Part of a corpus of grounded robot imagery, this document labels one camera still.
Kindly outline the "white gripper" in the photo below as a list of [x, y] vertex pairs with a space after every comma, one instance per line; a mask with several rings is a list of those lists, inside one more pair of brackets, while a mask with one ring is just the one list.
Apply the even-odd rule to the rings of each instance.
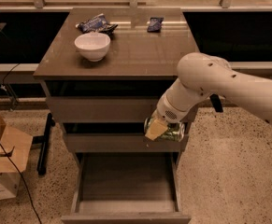
[[[190, 107], [183, 98], [164, 94], [157, 104], [157, 113], [168, 123], [178, 123], [188, 114]], [[168, 129], [165, 120], [146, 119], [144, 124], [145, 136], [150, 140], [155, 140], [165, 133]]]

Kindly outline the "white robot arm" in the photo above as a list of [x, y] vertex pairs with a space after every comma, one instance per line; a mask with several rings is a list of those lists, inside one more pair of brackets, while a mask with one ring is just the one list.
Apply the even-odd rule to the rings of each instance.
[[217, 94], [272, 125], [272, 79], [239, 73], [229, 62], [204, 53], [189, 53], [177, 65], [177, 79], [162, 95], [146, 127], [155, 140], [171, 124], [179, 124], [189, 111]]

